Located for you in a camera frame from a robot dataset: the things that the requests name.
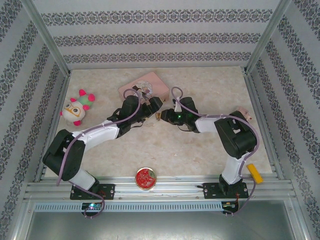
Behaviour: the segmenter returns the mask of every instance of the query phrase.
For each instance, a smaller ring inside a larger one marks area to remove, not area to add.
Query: stuffed toy
[[[79,90],[79,98],[70,98],[71,103],[67,103],[60,112],[68,122],[73,122],[75,126],[81,125],[81,120],[85,117],[86,111],[90,109],[96,97],[92,93],[87,95],[83,89]]]

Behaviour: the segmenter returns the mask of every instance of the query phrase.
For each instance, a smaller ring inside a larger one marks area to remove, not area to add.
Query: marble floor
[[[81,88],[94,93],[96,100],[82,125],[74,126],[60,117],[57,131],[73,132],[100,124],[121,107],[118,88],[150,72],[155,72],[169,88],[183,89],[185,97],[193,98],[199,113],[229,114],[242,106],[249,110],[249,122],[258,129],[241,69],[233,66],[73,70],[65,104],[71,97],[77,98]],[[161,111],[172,106],[171,101],[166,102]],[[95,177],[131,177],[142,167],[152,168],[157,176],[199,176],[220,174],[226,159],[217,133],[183,132],[177,126],[157,121],[153,115],[143,127],[87,151],[81,167]],[[248,159],[247,164],[250,163],[260,173],[272,172],[262,140],[258,151]],[[47,169],[45,177],[56,175]]]

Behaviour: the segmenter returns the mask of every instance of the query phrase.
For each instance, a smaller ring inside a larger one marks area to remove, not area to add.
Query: yellow sponge
[[[257,184],[260,184],[264,181],[264,179],[261,177],[260,173],[256,169],[255,165],[251,163],[251,164],[248,164],[246,167],[248,168],[249,172],[251,173],[253,179]]]

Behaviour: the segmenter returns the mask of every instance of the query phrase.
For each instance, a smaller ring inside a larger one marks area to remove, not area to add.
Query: red lid
[[[148,167],[141,168],[135,175],[135,183],[142,190],[151,189],[157,181],[155,172]]]

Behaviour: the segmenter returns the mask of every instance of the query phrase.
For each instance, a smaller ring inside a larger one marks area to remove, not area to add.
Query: patterned wallpaper
[[[311,239],[320,239],[320,8],[292,1],[251,77]]]
[[[35,0],[70,69],[245,66],[279,0]]]
[[[65,77],[19,0],[0,1],[0,240],[34,180]]]

